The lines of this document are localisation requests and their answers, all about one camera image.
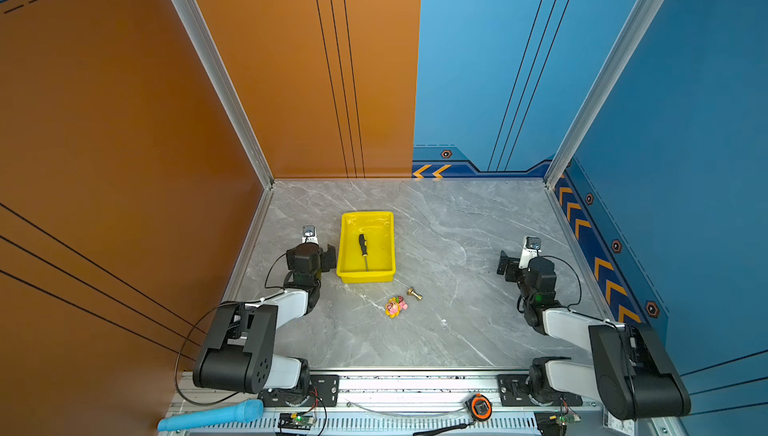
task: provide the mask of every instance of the black strap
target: black strap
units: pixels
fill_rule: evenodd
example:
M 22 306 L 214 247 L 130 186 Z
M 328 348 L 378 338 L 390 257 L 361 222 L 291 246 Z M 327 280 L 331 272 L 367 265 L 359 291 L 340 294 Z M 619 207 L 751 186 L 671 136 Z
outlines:
M 454 429 L 466 429 L 472 426 L 475 422 L 456 424 L 456 426 L 447 426 L 446 428 L 433 429 L 431 431 L 419 431 L 413 433 L 413 436 L 435 436 L 436 434 L 445 433 L 446 431 L 453 431 Z

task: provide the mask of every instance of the screw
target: screw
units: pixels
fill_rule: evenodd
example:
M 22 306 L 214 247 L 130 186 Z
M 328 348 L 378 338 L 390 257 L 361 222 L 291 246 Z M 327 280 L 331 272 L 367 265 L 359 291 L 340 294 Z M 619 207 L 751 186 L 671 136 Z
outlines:
M 418 294 L 413 287 L 408 289 L 408 293 L 407 294 L 410 295 L 410 296 L 414 296 L 419 301 L 422 300 L 422 296 L 420 294 Z

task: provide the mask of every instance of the pink toy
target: pink toy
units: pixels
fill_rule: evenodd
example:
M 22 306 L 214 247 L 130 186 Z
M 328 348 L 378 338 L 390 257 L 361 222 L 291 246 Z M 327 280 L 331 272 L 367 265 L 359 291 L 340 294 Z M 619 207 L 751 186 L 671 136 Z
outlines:
M 390 318 L 394 318 L 400 314 L 401 310 L 408 309 L 408 304 L 403 301 L 402 296 L 395 296 L 394 298 L 389 299 L 384 309 Z

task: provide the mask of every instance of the screwdriver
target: screwdriver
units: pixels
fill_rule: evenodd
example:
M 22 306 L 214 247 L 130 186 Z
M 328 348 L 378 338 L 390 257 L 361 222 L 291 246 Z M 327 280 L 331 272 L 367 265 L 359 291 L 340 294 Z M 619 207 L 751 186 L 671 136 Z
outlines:
M 368 271 L 368 248 L 366 247 L 366 235 L 360 233 L 360 250 L 362 258 L 366 260 L 366 271 Z

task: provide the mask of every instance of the tape measure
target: tape measure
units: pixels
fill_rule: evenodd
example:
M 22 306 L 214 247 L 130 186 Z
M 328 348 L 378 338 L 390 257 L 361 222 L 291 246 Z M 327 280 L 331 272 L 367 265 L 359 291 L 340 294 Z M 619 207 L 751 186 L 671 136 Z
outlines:
M 486 421 L 491 417 L 491 402 L 480 393 L 474 394 L 464 402 L 464 405 L 469 410 L 469 415 L 475 421 Z

